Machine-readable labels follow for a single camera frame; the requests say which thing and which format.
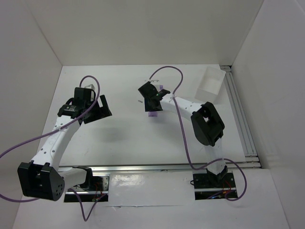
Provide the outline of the white perforated metal bin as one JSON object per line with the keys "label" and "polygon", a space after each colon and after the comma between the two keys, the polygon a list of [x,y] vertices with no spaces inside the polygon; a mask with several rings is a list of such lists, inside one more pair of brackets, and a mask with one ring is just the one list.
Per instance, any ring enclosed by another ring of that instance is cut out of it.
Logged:
{"label": "white perforated metal bin", "polygon": [[197,87],[195,99],[213,103],[221,89],[225,77],[225,71],[213,67],[207,67]]}

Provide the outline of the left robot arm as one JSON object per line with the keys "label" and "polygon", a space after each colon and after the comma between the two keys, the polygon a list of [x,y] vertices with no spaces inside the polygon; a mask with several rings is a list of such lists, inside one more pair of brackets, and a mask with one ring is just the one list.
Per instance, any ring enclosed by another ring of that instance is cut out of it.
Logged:
{"label": "left robot arm", "polygon": [[88,190],[97,181],[89,167],[73,166],[64,172],[58,169],[71,138],[80,126],[112,115],[105,96],[99,98],[102,106],[96,100],[92,84],[74,89],[74,97],[58,111],[55,133],[47,138],[30,162],[22,162],[17,169],[24,196],[57,201],[69,188],[79,186]]}

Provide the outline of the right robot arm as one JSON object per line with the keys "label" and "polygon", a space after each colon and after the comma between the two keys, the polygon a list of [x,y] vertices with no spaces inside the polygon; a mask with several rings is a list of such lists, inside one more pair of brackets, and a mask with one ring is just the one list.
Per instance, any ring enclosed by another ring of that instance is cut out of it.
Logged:
{"label": "right robot arm", "polygon": [[146,82],[138,91],[144,98],[145,111],[173,112],[178,115],[181,125],[183,118],[192,123],[197,141],[209,156],[206,166],[208,179],[214,185],[219,184],[228,168],[222,150],[225,125],[215,106],[210,102],[200,104],[182,99],[165,89],[157,90],[151,82]]}

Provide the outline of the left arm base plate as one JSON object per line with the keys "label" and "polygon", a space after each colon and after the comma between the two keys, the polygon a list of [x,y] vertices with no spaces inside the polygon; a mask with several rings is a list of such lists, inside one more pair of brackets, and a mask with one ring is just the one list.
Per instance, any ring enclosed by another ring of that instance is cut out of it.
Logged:
{"label": "left arm base plate", "polygon": [[98,202],[108,202],[109,185],[109,173],[93,173],[89,187],[74,185],[71,188],[77,192],[82,202],[93,203],[98,198],[101,198]]}

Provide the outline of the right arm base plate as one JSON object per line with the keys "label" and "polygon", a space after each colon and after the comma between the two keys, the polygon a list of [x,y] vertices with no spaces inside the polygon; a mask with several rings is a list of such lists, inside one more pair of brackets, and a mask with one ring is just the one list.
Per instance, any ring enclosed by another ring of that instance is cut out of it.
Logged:
{"label": "right arm base plate", "polygon": [[195,173],[190,184],[194,187],[196,200],[224,199],[226,194],[229,199],[238,198],[232,172],[227,173],[218,183],[211,182],[207,173]]}

